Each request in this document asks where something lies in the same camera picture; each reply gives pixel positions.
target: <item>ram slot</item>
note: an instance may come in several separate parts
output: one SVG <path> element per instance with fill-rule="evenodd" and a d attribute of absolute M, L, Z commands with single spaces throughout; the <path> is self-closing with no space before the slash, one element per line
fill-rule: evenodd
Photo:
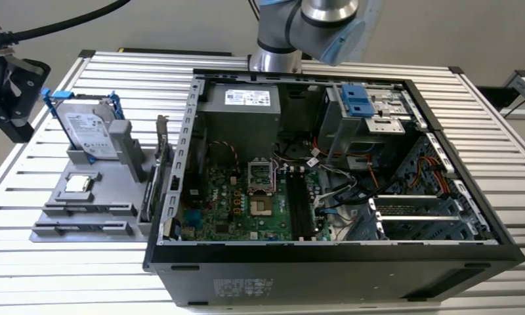
<path fill-rule="evenodd" d="M 309 240 L 313 236 L 311 216 L 309 209 L 309 194 L 303 173 L 286 174 L 286 194 L 289 204 L 289 219 L 291 221 L 291 238 Z"/>

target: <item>gray wall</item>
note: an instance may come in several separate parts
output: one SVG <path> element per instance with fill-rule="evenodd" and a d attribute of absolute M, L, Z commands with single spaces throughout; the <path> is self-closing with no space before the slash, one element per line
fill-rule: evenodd
<path fill-rule="evenodd" d="M 0 0 L 0 24 L 18 31 L 83 14 L 110 0 Z M 81 49 L 229 51 L 255 48 L 246 0 L 133 0 L 119 11 L 15 47 L 51 66 L 58 84 Z M 383 0 L 363 62 L 457 65 L 473 82 L 499 84 L 525 68 L 525 0 Z M 0 162 L 11 149 L 0 132 Z"/>
<path fill-rule="evenodd" d="M 459 66 L 501 85 L 525 69 L 525 0 L 385 0 L 363 61 Z"/>

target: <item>power supply label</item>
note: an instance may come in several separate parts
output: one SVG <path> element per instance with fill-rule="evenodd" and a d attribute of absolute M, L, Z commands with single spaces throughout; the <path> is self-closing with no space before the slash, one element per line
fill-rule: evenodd
<path fill-rule="evenodd" d="M 117 158 L 102 119 L 81 113 L 66 113 L 65 118 L 82 150 L 97 159 Z"/>
<path fill-rule="evenodd" d="M 262 297 L 270 295 L 274 279 L 214 279 L 218 297 Z"/>
<path fill-rule="evenodd" d="M 270 91 L 226 90 L 225 105 L 270 106 Z"/>

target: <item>metal rail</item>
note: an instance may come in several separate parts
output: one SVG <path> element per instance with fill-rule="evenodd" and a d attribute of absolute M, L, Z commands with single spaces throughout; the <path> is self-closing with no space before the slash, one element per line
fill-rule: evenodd
<path fill-rule="evenodd" d="M 97 52 L 77 60 L 61 89 L 123 99 L 133 137 L 145 146 L 157 138 L 154 120 L 169 116 L 174 144 L 193 68 L 243 70 L 245 58 Z M 305 62 L 303 73 L 411 79 L 486 198 L 523 248 L 525 144 L 493 112 L 463 75 L 442 67 Z M 159 279 L 141 271 L 145 243 L 30 243 L 30 227 L 67 162 L 67 140 L 41 113 L 30 143 L 17 146 L 0 170 L 1 312 L 174 312 Z M 371 304 L 203 308 L 195 312 L 249 314 L 375 313 Z M 525 314 L 525 263 L 439 304 L 382 304 L 382 314 Z"/>

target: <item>green motherboard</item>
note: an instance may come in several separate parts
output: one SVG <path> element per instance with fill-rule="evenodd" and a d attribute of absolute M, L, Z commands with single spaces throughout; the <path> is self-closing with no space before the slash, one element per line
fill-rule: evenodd
<path fill-rule="evenodd" d="M 263 180 L 263 172 L 257 169 L 254 177 Z M 289 217 L 286 174 L 277 171 L 275 192 L 271 196 L 265 194 L 249 195 L 246 176 L 235 176 L 231 169 L 207 169 L 209 181 L 205 190 L 205 203 L 202 209 L 185 209 L 199 212 L 194 224 L 185 220 L 182 229 L 183 240 L 197 241 L 291 241 L 291 222 Z M 305 174 L 306 202 L 310 203 L 319 192 L 317 173 Z M 251 215 L 257 203 L 266 202 L 271 210 Z M 321 220 L 319 231 L 314 234 L 315 240 L 330 240 L 326 220 Z"/>

